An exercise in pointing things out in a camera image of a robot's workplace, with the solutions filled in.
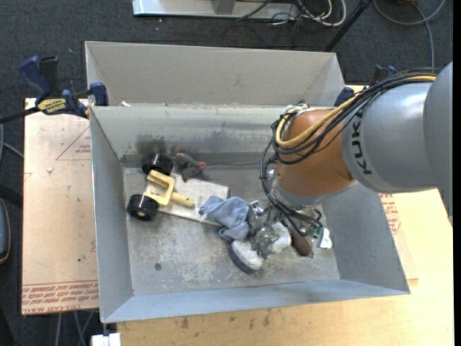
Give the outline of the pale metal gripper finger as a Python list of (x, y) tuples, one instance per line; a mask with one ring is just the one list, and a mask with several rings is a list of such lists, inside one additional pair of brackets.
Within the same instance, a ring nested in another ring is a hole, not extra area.
[(272, 227), (263, 227), (256, 232), (254, 237), (254, 248), (257, 254), (262, 259), (267, 259), (270, 255), (276, 253), (277, 245), (275, 244), (280, 239), (280, 234)]
[(258, 200), (255, 200), (250, 203), (251, 207), (251, 218), (250, 224), (252, 226), (261, 225), (264, 220), (264, 216), (267, 213), (267, 208), (262, 206)]

